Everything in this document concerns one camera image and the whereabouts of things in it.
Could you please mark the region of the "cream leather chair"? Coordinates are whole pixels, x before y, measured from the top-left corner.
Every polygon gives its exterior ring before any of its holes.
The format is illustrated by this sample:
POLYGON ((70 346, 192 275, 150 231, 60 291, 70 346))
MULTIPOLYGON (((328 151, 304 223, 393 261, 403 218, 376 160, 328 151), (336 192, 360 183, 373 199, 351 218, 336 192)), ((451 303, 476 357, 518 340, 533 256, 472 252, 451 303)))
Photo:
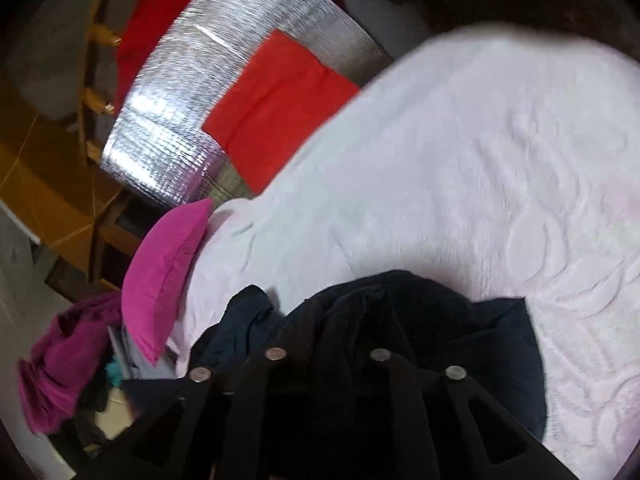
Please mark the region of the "cream leather chair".
POLYGON ((96 412, 94 423, 107 439, 113 440, 134 422, 130 405, 125 393, 119 388, 111 388, 107 397, 106 408, 96 412))

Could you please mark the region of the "white embossed bed blanket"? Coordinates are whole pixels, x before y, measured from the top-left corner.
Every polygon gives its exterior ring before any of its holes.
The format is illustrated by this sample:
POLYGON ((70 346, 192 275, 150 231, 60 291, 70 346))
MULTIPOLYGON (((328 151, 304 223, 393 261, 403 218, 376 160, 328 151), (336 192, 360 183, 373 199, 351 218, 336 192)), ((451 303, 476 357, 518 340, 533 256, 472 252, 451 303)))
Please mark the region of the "white embossed bed blanket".
POLYGON ((247 285, 281 311, 401 269, 523 297, 547 374, 544 442, 608 479, 639 439, 639 65, 584 38, 471 27, 364 88, 264 192, 209 221, 169 343, 247 285))

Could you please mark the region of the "teal garment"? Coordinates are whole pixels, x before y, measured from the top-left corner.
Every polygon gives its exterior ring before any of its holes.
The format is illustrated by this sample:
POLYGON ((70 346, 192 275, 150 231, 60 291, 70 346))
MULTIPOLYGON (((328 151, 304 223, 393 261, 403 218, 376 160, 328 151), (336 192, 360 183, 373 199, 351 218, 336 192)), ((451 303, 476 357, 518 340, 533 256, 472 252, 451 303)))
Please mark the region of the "teal garment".
POLYGON ((112 359, 111 362, 105 365, 105 376, 107 383, 111 387, 119 389, 122 385, 122 381, 124 380, 124 378, 122 378, 122 369, 115 359, 112 359))

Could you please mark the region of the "red cloth on panel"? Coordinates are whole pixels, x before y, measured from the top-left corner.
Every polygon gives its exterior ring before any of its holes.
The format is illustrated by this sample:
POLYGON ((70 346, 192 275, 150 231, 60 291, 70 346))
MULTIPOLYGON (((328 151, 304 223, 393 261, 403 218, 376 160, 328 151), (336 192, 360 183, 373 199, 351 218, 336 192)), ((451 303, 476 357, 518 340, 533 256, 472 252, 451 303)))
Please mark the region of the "red cloth on panel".
POLYGON ((119 113, 137 74, 191 0, 137 0, 116 49, 117 88, 115 112, 119 113))

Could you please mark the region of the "purple fleece garment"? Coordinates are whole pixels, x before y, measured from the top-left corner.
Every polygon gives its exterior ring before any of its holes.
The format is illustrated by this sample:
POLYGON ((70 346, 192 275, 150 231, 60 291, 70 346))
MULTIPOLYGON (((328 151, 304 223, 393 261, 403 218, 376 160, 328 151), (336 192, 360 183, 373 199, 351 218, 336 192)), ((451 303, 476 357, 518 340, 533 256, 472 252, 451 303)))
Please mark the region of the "purple fleece garment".
POLYGON ((54 434, 72 418, 81 393, 102 367, 108 330, 122 322, 122 295, 94 296, 53 318, 17 363, 17 388, 26 424, 34 434, 54 434))

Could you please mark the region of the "grey garment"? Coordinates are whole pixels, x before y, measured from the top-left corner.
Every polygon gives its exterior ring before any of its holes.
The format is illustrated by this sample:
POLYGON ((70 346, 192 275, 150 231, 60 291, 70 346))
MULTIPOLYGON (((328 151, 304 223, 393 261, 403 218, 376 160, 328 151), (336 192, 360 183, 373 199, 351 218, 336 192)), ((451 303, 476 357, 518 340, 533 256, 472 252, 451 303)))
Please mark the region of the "grey garment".
POLYGON ((107 330, 123 380, 176 378, 175 360, 170 351, 165 351, 155 364, 151 364, 138 349, 124 326, 110 326, 107 330))

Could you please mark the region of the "magenta pillow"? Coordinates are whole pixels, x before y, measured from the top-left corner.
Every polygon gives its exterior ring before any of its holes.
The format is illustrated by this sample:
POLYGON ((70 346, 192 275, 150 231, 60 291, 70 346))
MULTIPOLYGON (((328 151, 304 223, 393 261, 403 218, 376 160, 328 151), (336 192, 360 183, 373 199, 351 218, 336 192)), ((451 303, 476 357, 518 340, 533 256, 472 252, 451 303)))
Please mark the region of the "magenta pillow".
POLYGON ((146 234, 122 283, 122 320, 152 365, 164 353, 192 261, 214 209, 210 198, 166 212, 146 234))

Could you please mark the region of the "navy blue zip jacket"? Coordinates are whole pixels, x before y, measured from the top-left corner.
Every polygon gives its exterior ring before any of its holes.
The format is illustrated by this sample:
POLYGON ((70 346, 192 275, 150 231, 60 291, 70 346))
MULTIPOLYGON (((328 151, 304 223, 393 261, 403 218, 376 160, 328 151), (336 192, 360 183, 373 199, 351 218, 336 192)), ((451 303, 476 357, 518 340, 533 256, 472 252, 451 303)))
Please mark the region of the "navy blue zip jacket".
POLYGON ((189 377, 87 479, 544 479, 544 368, 521 298, 392 271, 280 314, 247 286, 189 377))

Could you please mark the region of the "red cushion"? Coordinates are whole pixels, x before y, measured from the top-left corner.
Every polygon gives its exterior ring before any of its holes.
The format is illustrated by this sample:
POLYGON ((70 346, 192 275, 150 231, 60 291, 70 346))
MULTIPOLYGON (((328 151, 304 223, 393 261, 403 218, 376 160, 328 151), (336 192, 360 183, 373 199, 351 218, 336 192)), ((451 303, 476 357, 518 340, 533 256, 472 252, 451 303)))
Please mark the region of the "red cushion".
POLYGON ((252 55, 202 130, 261 193, 295 152, 359 88, 280 30, 252 55))

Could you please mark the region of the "silver foil insulation panel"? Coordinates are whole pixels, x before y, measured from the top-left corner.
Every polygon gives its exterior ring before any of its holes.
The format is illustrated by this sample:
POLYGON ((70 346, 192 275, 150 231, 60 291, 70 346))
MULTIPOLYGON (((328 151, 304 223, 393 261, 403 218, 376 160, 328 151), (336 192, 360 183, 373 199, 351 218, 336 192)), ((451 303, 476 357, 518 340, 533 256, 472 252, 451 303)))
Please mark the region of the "silver foil insulation panel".
POLYGON ((224 187, 236 172, 202 125, 274 30, 362 86, 390 57, 331 0, 191 0, 137 74, 101 168, 166 207, 224 187))

